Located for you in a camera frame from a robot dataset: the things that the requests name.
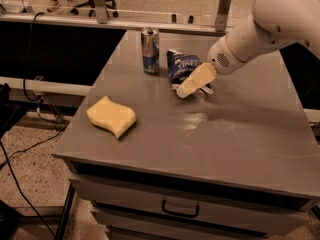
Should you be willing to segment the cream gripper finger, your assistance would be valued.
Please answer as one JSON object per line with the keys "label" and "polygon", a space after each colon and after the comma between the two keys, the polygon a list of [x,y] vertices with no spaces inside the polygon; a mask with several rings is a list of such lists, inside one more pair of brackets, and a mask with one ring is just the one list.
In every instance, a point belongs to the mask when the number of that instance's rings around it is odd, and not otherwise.
{"label": "cream gripper finger", "polygon": [[198,89],[215,80],[217,70],[211,63],[199,65],[177,88],[176,92],[180,98],[186,98]]}

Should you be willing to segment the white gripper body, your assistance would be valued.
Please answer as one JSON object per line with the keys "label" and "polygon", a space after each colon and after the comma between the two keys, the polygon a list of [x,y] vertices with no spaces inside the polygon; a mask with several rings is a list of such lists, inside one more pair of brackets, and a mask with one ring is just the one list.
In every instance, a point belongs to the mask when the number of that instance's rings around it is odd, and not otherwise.
{"label": "white gripper body", "polygon": [[229,75],[246,65],[245,62],[239,60],[227,41],[228,36],[220,37],[208,51],[207,59],[215,67],[221,75]]}

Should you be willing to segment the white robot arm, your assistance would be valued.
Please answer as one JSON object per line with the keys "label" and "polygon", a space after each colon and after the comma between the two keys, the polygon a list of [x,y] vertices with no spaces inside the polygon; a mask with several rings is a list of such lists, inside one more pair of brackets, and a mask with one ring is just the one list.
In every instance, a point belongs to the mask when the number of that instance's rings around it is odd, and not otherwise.
{"label": "white robot arm", "polygon": [[185,98],[254,58],[298,42],[320,58],[320,0],[254,0],[251,13],[208,51],[176,89]]}

